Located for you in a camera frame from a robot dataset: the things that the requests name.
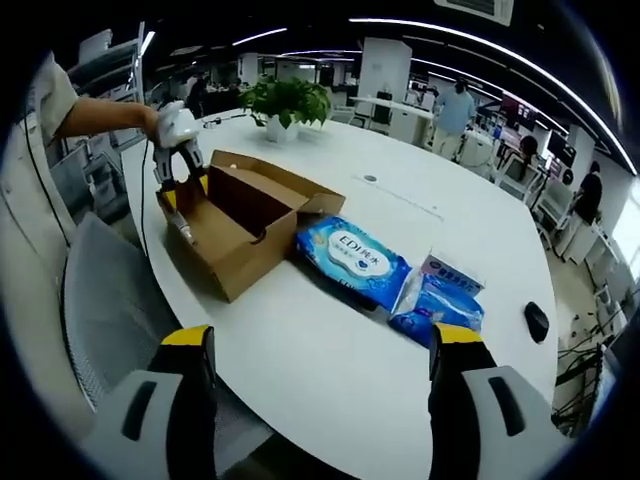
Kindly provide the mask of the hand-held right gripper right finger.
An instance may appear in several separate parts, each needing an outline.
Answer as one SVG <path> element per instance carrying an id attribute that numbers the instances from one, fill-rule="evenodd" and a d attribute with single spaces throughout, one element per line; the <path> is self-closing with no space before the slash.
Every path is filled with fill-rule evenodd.
<path id="1" fill-rule="evenodd" d="M 480 335 L 432 326 L 428 410 L 432 479 L 539 479 L 564 453 L 551 407 Z"/>

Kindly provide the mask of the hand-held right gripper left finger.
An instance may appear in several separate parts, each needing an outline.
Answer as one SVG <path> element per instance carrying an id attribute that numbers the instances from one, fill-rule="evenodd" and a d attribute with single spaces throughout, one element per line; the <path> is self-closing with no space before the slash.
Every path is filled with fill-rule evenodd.
<path id="1" fill-rule="evenodd" d="M 176 330 L 103 398 L 83 452 L 108 479 L 214 479 L 214 328 Z"/>

